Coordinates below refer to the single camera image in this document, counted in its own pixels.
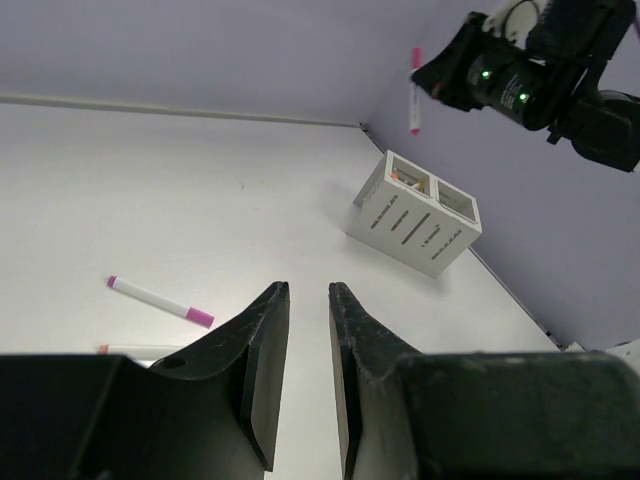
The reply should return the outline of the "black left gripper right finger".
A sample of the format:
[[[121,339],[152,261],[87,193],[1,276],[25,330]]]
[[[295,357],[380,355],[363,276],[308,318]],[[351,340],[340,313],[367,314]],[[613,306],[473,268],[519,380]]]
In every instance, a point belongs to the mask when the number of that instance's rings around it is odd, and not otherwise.
[[[398,361],[415,349],[329,285],[336,413],[344,479],[413,479],[415,452]]]

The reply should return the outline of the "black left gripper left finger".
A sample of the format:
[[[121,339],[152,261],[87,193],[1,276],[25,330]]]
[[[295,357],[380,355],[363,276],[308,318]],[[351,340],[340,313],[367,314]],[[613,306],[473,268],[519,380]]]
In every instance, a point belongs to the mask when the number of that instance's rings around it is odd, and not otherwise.
[[[151,366],[173,385],[147,473],[265,473],[274,468],[290,289],[274,282],[245,310]]]

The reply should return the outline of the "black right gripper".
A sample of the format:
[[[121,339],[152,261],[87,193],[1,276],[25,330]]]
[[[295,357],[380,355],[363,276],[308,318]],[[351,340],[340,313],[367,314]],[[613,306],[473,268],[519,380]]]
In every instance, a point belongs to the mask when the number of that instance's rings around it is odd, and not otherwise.
[[[597,85],[608,63],[605,9],[545,9],[517,43],[482,30],[471,12],[412,80],[431,98],[469,112],[490,107],[530,131],[589,133],[608,123]]]

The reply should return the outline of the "purple capped white marker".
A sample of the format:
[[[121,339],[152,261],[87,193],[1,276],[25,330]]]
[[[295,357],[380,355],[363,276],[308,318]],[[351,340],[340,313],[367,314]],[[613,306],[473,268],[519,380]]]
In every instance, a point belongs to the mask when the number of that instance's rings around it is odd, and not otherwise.
[[[160,310],[184,318],[185,320],[197,324],[201,327],[210,328],[214,324],[214,316],[195,307],[188,307],[176,303],[172,300],[169,300],[168,298],[132,284],[131,282],[124,280],[120,276],[110,276],[107,280],[107,286],[136,300],[154,306]]]

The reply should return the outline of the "peach capped white marker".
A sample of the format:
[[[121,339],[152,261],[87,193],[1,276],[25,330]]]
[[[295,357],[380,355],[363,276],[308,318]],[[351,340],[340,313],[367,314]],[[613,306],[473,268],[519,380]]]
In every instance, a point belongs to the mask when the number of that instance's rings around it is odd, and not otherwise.
[[[155,362],[181,350],[182,346],[171,345],[119,345],[103,344],[97,353],[101,355],[125,355],[136,361]]]

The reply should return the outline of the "magenta capped white marker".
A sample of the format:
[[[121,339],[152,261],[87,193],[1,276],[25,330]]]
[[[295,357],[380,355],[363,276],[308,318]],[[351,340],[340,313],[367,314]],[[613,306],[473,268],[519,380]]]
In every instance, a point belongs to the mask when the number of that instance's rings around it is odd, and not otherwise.
[[[409,131],[417,136],[421,131],[421,113],[418,87],[412,80],[412,75],[422,65],[422,49],[416,47],[412,50],[409,68]]]

